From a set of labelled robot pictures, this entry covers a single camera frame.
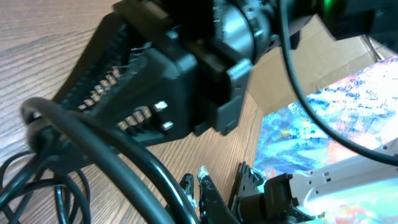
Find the wood grain surface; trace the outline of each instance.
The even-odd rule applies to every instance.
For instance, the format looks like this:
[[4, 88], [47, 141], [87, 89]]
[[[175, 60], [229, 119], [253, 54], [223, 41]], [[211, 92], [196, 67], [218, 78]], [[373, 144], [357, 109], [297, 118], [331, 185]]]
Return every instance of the wood grain surface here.
[[[28, 150], [24, 141], [25, 127], [19, 115], [21, 103], [32, 96], [51, 98], [55, 94], [101, 18], [111, 12], [113, 3], [114, 0], [0, 2], [0, 164], [15, 153]], [[187, 172], [196, 174], [200, 166], [207, 166], [221, 195], [227, 200], [238, 164], [254, 162], [262, 115], [247, 94], [240, 125], [228, 136], [209, 130], [199, 138], [191, 135], [152, 146], [150, 150], [177, 180]], [[5, 182], [25, 161], [11, 166]], [[149, 180], [128, 164], [161, 198]], [[88, 166], [83, 172], [91, 187], [93, 223], [144, 222], [96, 166]], [[74, 174], [71, 176], [79, 182]], [[195, 198], [198, 199], [198, 186], [195, 187]], [[17, 202], [18, 199], [13, 201], [12, 207]], [[21, 222], [57, 223], [52, 190], [35, 193]], [[0, 223], [7, 223], [3, 214], [0, 214]]]

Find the multicolored painted canvas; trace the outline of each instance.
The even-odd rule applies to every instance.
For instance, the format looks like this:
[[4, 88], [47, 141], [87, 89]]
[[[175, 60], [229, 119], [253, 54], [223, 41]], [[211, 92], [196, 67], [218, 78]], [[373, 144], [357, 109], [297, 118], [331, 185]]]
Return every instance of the multicolored painted canvas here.
[[[370, 149], [398, 138], [398, 58], [391, 57], [308, 96], [331, 127]], [[308, 117], [299, 102], [262, 120], [254, 168], [266, 179], [355, 156]], [[318, 223], [398, 223], [393, 197], [344, 205]]]

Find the brown wooden floor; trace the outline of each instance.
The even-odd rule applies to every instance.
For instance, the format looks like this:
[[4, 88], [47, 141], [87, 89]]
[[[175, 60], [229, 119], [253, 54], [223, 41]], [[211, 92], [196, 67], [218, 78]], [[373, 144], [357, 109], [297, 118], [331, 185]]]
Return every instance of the brown wooden floor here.
[[[100, 19], [111, 12], [111, 5], [115, 2], [0, 2], [0, 164], [9, 156], [28, 149], [24, 141], [25, 127], [19, 116], [21, 103], [31, 96], [53, 96], [78, 60]], [[184, 173], [195, 174], [201, 165], [206, 165], [222, 196], [227, 199], [238, 164], [254, 162], [261, 119], [262, 111], [247, 94], [240, 125], [228, 136], [222, 137], [209, 130], [199, 138], [189, 136], [153, 146], [150, 150], [177, 180]], [[15, 173], [21, 164], [23, 162], [12, 166], [9, 173]], [[91, 186], [93, 223], [143, 222], [97, 167], [89, 166], [83, 171]], [[153, 185], [149, 185], [160, 197]], [[197, 186], [195, 198], [198, 198]], [[21, 222], [57, 222], [50, 189], [35, 194]], [[0, 223], [7, 223], [3, 214], [0, 214]]]

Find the colorful cloth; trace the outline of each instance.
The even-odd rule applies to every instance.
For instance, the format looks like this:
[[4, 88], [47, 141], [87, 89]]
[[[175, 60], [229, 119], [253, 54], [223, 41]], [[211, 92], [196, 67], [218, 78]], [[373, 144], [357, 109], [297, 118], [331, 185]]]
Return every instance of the colorful cloth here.
[[[391, 57], [307, 98], [317, 114], [346, 138], [370, 149], [398, 138], [398, 58]], [[312, 170], [355, 156], [308, 117], [299, 102], [262, 120], [254, 169], [266, 179]], [[398, 193], [344, 205], [320, 223], [398, 223]]]

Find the robotic arm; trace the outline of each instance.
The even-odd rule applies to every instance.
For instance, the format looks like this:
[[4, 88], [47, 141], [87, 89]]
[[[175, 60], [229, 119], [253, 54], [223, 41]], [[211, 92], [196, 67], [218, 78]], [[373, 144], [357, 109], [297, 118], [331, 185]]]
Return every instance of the robotic arm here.
[[[31, 193], [54, 187], [60, 223], [73, 223], [77, 210], [90, 222], [85, 196], [67, 176], [95, 163], [149, 223], [295, 223], [314, 219], [325, 200], [347, 197], [394, 181], [395, 167], [361, 156], [312, 174], [285, 174], [256, 186], [261, 177], [246, 164], [238, 169], [228, 206], [205, 170], [198, 176], [200, 219], [190, 205], [193, 176], [180, 184], [144, 146], [199, 136], [213, 128], [222, 135], [237, 125], [252, 66], [282, 45], [297, 48], [300, 29], [318, 14], [336, 39], [367, 34], [398, 51], [395, 0], [123, 0], [104, 17], [65, 84], [52, 101], [27, 100], [22, 116], [36, 156], [0, 191], [0, 210], [18, 220]], [[288, 56], [287, 71], [292, 72]], [[116, 154], [123, 153], [158, 187], [164, 209]], [[10, 158], [0, 168], [4, 175]], [[342, 167], [369, 164], [358, 179]], [[41, 180], [45, 169], [54, 179]], [[36, 178], [27, 183], [32, 175]], [[71, 192], [76, 202], [68, 209]], [[26, 194], [17, 212], [7, 203]]]

